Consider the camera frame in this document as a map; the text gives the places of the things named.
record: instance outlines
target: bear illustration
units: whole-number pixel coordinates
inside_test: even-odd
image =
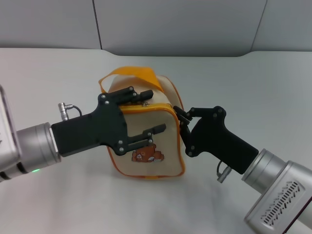
[[[151,144],[150,146],[137,149],[132,152],[133,162],[161,162],[164,160],[164,155],[161,151],[155,151],[156,145]]]

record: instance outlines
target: robotic arm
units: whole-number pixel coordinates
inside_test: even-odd
[[[148,90],[140,94],[133,87],[100,94],[97,108],[89,114],[69,119],[67,109],[59,104],[63,122],[40,124],[15,131],[3,88],[0,86],[0,182],[61,162],[69,156],[99,145],[107,145],[118,156],[148,146],[153,134],[166,129],[165,124],[128,136],[127,124],[118,105],[142,102],[153,96]]]
[[[284,234],[299,219],[312,229],[312,171],[295,162],[284,162],[267,150],[256,148],[231,133],[224,124],[225,110],[191,108],[184,112],[174,107],[180,120],[180,135],[185,153],[190,157],[209,152],[218,159],[218,181],[235,170],[244,174],[242,180],[261,193],[245,217],[245,222],[258,234]],[[201,119],[192,131],[188,124]],[[220,173],[221,162],[227,168]]]

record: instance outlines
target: gray wall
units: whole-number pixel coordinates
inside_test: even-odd
[[[311,0],[2,0],[0,47],[144,56],[312,51],[311,12]]]

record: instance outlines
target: ventilation grille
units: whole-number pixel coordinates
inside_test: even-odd
[[[282,191],[277,193],[276,198],[274,198],[269,208],[261,216],[261,222],[269,226],[275,226],[282,215],[292,207],[300,192],[301,188],[298,182],[287,181],[286,185],[282,187]]]

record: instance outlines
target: bag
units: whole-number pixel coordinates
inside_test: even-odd
[[[128,128],[128,135],[141,134],[143,130],[166,124],[166,130],[153,135],[153,143],[123,156],[117,156],[109,147],[108,152],[115,168],[126,176],[146,179],[181,176],[185,171],[181,155],[182,140],[179,121],[173,106],[183,109],[181,98],[164,76],[156,76],[149,67],[120,67],[99,81],[101,91],[104,79],[115,76],[108,92],[133,86],[137,93],[152,90],[152,99],[140,105],[120,106]]]

